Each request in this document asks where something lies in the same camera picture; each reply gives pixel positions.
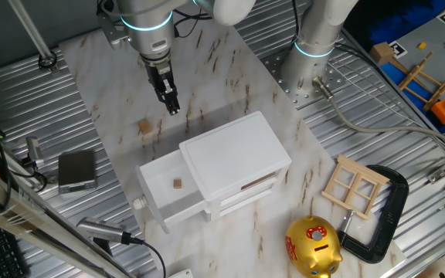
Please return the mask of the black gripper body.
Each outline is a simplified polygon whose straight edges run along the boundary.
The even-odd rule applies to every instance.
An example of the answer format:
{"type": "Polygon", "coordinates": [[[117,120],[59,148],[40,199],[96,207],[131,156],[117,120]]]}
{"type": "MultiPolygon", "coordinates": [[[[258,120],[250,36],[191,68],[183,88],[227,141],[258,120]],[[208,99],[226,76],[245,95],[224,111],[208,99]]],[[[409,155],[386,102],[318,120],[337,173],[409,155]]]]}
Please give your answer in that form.
{"type": "Polygon", "coordinates": [[[176,98],[176,86],[172,72],[170,59],[154,62],[144,60],[145,69],[148,73],[149,83],[154,87],[155,93],[160,101],[172,101],[176,98]]]}

